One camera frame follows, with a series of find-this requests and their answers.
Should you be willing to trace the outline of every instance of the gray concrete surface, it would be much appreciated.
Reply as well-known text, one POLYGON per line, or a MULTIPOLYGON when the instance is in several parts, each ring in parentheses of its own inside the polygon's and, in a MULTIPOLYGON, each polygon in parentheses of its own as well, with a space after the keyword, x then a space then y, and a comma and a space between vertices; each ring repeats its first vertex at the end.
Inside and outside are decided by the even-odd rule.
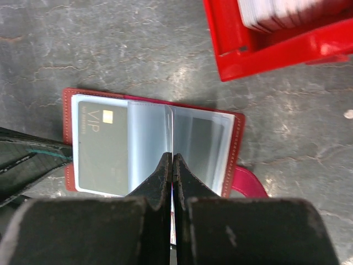
MULTIPOLYGON (((353 264, 353 63, 219 80, 202 1, 1 0, 0 126, 62 139, 65 87, 244 113, 239 164, 301 197, 353 264)), ((63 171, 26 193, 62 197, 63 171)))

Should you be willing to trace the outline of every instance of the pink strap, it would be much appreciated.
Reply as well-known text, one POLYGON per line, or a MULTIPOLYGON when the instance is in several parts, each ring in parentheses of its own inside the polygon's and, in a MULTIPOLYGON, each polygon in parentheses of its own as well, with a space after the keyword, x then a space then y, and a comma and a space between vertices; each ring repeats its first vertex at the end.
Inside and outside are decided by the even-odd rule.
POLYGON ((236 167, 234 172, 232 189, 242 193, 247 198, 267 198, 264 186, 249 170, 236 167))

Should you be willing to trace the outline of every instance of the red tray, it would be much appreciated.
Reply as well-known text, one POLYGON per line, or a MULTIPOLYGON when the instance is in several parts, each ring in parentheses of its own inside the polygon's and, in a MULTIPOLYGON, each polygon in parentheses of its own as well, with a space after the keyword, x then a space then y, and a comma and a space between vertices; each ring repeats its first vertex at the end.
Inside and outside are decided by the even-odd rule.
POLYGON ((353 53, 352 1, 293 29, 263 34, 246 28, 237 0, 204 0, 222 81, 297 63, 348 61, 353 53))

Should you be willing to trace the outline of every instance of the black card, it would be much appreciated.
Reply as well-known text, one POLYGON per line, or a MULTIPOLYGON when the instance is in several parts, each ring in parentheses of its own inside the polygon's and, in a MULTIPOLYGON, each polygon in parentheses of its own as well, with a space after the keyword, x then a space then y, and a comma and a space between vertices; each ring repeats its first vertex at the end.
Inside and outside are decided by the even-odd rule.
POLYGON ((79 187, 126 195, 127 108, 80 101, 78 110, 79 187))

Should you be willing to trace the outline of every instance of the red leather cover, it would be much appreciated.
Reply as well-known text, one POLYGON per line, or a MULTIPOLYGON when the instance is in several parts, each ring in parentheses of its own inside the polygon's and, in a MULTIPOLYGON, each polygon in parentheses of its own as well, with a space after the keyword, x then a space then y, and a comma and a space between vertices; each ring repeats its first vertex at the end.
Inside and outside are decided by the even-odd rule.
POLYGON ((242 193, 247 198, 268 197, 258 178, 251 171, 239 166, 234 171, 232 189, 242 193))
MULTIPOLYGON (((145 101, 145 102, 151 102, 151 103, 173 105, 177 107, 202 109, 202 110, 210 110, 212 112, 233 114, 235 117, 233 135, 231 139, 231 148, 229 149, 226 175, 224 176, 223 189, 222 189, 222 196, 229 197, 232 189, 233 177, 234 177, 234 172, 236 168, 236 161, 238 158, 240 143, 242 141, 244 126, 245 126, 245 116, 243 114, 239 114, 235 112, 227 112, 225 110, 210 109, 210 108, 204 108, 199 106, 174 103, 174 102, 168 102, 168 101, 150 99, 150 98, 135 97, 135 96, 129 96, 129 95, 123 95, 123 94, 117 94, 117 93, 92 91, 92 90, 78 89, 78 88, 65 88, 63 90, 63 139, 64 139, 64 143, 68 145, 72 144, 71 97, 75 94, 85 94, 85 95, 91 95, 91 96, 101 96, 101 97, 110 97, 110 98, 133 99, 133 100, 139 100, 139 101, 145 101)), ((65 183, 66 183, 67 190, 76 191, 75 185, 74 185, 73 164, 68 165, 65 169, 65 183)))

